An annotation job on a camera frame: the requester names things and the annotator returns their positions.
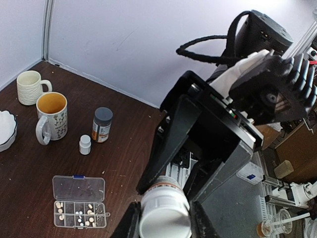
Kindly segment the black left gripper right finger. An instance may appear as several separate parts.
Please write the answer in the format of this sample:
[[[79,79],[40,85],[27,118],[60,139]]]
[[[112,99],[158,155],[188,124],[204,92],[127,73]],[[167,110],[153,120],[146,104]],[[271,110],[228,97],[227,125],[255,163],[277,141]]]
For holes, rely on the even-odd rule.
[[[190,222],[192,238],[219,238],[204,208],[198,201],[190,202]]]

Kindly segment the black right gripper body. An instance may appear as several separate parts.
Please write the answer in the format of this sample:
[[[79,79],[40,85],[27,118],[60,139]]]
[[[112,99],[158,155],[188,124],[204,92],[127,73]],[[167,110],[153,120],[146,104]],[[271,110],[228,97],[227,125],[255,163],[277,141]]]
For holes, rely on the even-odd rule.
[[[250,147],[253,146],[253,152],[262,147],[261,133],[241,114],[231,112],[226,104],[221,102],[220,95],[192,71],[185,72],[178,79],[161,104],[161,110],[166,112],[166,117],[160,125],[161,134],[170,121],[169,111],[182,95],[190,97],[201,110],[201,114],[177,154],[183,152],[199,154],[199,150],[212,143],[238,140],[244,141]]]

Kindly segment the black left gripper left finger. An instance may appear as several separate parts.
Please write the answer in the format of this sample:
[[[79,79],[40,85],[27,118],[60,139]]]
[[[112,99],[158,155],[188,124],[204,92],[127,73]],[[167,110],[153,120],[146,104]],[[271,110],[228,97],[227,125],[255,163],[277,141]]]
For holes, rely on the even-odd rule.
[[[114,230],[114,238],[139,238],[140,217],[141,203],[132,202]]]

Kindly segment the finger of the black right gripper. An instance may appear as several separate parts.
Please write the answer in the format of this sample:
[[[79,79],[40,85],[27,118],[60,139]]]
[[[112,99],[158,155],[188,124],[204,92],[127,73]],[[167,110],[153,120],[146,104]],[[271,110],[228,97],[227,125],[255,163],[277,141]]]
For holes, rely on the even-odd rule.
[[[190,97],[182,95],[168,115],[170,121],[162,135],[155,134],[149,162],[138,182],[136,190],[144,194],[188,138],[188,133],[198,120],[201,110]]]
[[[215,142],[194,153],[198,161],[183,188],[188,201],[205,201],[251,160],[253,151],[253,146],[238,140]]]

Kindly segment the small white pill bottle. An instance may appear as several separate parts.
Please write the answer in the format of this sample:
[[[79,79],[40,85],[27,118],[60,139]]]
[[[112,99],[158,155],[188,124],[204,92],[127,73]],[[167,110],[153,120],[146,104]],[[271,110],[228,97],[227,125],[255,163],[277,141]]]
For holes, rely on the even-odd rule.
[[[142,238],[189,238],[190,206],[173,178],[159,176],[141,199],[139,236]]]

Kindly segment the clear plastic pill organizer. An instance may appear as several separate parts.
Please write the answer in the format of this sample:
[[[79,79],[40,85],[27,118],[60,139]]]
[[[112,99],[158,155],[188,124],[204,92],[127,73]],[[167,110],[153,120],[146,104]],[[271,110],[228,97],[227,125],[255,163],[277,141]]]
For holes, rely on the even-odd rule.
[[[106,181],[86,176],[59,176],[52,179],[54,225],[58,228],[101,229],[110,213],[104,204]]]

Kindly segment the grey lid supplement bottle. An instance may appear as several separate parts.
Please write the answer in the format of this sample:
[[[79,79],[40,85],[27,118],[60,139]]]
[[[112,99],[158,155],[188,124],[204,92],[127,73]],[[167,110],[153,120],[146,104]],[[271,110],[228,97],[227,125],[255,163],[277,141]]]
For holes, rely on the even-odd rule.
[[[97,143],[105,142],[109,137],[111,123],[113,119],[113,112],[106,107],[99,107],[95,110],[92,139]]]

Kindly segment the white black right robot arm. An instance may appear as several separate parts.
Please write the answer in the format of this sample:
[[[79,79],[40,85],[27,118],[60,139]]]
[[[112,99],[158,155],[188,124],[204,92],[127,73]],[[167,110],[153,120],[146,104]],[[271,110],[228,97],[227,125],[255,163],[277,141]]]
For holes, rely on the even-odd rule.
[[[138,182],[140,195],[150,189],[165,171],[177,168],[176,177],[190,200],[205,200],[213,191],[249,162],[261,148],[263,136],[210,82],[237,60],[262,49],[283,55],[292,38],[274,20],[256,10],[244,11],[231,23],[221,56],[188,53],[195,60],[215,63],[209,80],[185,72],[163,100],[166,115],[156,128],[149,162]]]

